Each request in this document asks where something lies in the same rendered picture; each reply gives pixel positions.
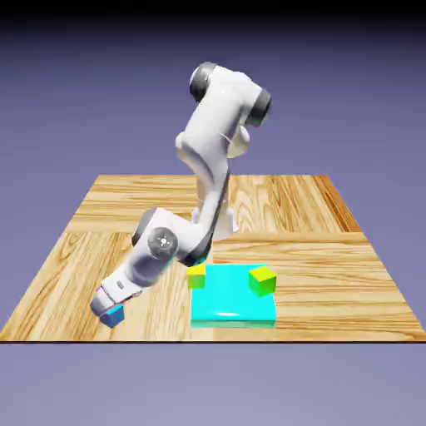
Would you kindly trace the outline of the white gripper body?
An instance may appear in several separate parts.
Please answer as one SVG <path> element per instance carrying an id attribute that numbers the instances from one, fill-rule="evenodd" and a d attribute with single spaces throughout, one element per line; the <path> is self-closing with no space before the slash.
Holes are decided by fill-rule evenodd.
<path id="1" fill-rule="evenodd" d="M 139 296 L 142 292 L 142 289 L 124 289 L 123 295 L 118 295 L 114 298 L 101 286 L 95 292 L 90 303 L 90 308 L 94 315 L 104 315 L 109 309 Z"/>

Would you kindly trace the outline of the large cyan box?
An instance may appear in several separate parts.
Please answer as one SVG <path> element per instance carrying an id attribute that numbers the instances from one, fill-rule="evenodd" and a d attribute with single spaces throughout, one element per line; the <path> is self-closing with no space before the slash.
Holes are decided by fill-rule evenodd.
<path id="1" fill-rule="evenodd" d="M 206 285 L 191 290 L 191 326 L 275 326 L 274 293 L 255 295 L 248 285 L 248 272 L 262 265 L 206 264 Z"/>

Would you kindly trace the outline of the small blue cube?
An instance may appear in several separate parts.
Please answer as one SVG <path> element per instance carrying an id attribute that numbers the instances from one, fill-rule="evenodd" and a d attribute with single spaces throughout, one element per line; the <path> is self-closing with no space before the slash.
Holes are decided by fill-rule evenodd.
<path id="1" fill-rule="evenodd" d="M 110 329 L 116 327 L 125 318 L 123 304 L 114 305 L 100 317 L 100 321 Z"/>

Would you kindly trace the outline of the small yellow-green cube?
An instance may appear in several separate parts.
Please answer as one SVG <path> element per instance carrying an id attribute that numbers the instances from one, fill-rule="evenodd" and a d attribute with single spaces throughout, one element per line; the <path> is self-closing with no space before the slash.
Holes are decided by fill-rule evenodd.
<path id="1" fill-rule="evenodd" d="M 187 284 L 189 289 L 202 289 L 206 285 L 206 264 L 193 265 L 187 268 Z"/>
<path id="2" fill-rule="evenodd" d="M 276 289 L 276 274 L 266 265 L 256 267 L 248 272 L 248 285 L 257 296 L 273 294 Z"/>

